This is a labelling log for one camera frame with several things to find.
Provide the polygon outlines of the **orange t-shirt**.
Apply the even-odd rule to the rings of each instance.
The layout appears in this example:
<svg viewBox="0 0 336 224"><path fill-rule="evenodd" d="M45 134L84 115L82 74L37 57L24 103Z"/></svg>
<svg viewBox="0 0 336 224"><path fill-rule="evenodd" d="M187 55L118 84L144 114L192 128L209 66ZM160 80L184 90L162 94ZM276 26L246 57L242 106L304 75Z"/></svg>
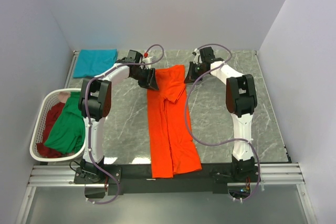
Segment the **orange t-shirt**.
<svg viewBox="0 0 336 224"><path fill-rule="evenodd" d="M172 178L201 170L201 160L189 134L185 67L158 69L155 77L159 90L147 91L152 177Z"/></svg>

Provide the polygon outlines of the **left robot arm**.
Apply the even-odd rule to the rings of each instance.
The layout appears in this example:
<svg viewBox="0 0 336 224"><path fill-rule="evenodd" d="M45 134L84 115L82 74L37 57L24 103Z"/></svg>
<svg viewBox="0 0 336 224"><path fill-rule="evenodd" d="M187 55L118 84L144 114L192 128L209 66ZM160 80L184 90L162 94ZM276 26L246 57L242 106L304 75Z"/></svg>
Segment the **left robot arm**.
<svg viewBox="0 0 336 224"><path fill-rule="evenodd" d="M78 109L85 124L85 150L80 169L91 182L99 183L105 176L102 135L105 119L111 110L112 87L124 79L132 78L140 87L157 91L159 87L155 69L151 65L158 61L160 59L149 56L147 51L141 54L129 50L126 57L117 60L105 72L83 79Z"/></svg>

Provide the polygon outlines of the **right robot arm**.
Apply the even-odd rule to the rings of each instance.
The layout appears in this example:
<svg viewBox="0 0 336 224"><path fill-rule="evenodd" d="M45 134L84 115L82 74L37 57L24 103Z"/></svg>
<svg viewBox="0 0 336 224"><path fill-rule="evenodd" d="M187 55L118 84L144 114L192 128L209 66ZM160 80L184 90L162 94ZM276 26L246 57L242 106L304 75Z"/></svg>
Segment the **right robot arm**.
<svg viewBox="0 0 336 224"><path fill-rule="evenodd" d="M235 181L241 182L256 172L256 155L251 145L251 123L257 106L254 77L230 67L228 60L217 58L213 46L206 44L193 51L194 59L190 62L184 83L196 85L205 75L210 74L226 86L226 108L234 126L234 138L225 141L234 143L230 175Z"/></svg>

